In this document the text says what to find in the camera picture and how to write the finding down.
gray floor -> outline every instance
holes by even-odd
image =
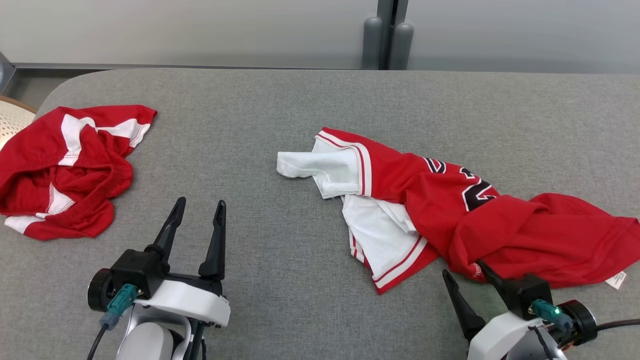
[[[39,108],[66,80],[97,70],[18,69],[2,95]]]

red fabric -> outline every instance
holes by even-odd
[[[371,196],[404,204],[428,241],[410,271],[386,288],[437,255],[452,271],[472,279],[484,280],[476,265],[482,258],[503,277],[533,273],[555,288],[602,282],[640,259],[640,224],[635,218],[613,217],[556,193],[530,201],[500,196],[459,165],[402,154],[345,131],[323,131],[366,147]]]
[[[108,199],[131,185],[125,157],[155,114],[142,105],[56,108],[17,133],[0,151],[5,223],[33,221],[24,234],[37,240],[103,232],[113,221]],[[69,148],[74,144],[76,152]],[[66,199],[55,192],[70,199],[64,208],[53,204],[54,195]]]

red and white clothing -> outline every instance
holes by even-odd
[[[110,198],[131,185],[125,160],[156,111],[142,105],[56,108],[0,151],[4,224],[37,240],[96,237],[113,221]]]
[[[323,198],[343,196],[351,253],[383,293],[442,256],[483,280],[482,258],[503,277],[534,273],[552,287],[604,281],[640,259],[637,219],[575,197],[500,196],[459,165],[401,154],[324,128],[312,152],[279,152],[278,172],[312,176]]]

gray table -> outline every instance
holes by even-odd
[[[218,199],[228,204],[226,329],[205,332],[215,359],[463,359],[436,261],[378,296],[349,255],[340,200],[276,173],[277,151],[308,151],[330,126],[400,151],[466,166],[501,193],[582,197],[640,216],[640,78],[634,76],[142,69],[100,72],[55,90],[56,106],[140,103],[158,116],[129,156],[135,180],[96,239],[38,242],[0,227],[0,359],[85,358],[99,330],[92,275],[143,249],[188,199],[170,263],[195,274]],[[618,291],[554,291],[599,322],[640,317],[640,264]],[[506,309],[492,287],[461,281],[477,312]],[[123,325],[97,359],[111,359]],[[601,333],[573,359],[637,359],[640,327]]]

beige perforated surface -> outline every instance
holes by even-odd
[[[0,101],[0,149],[6,142],[32,123],[35,114],[14,104]]]

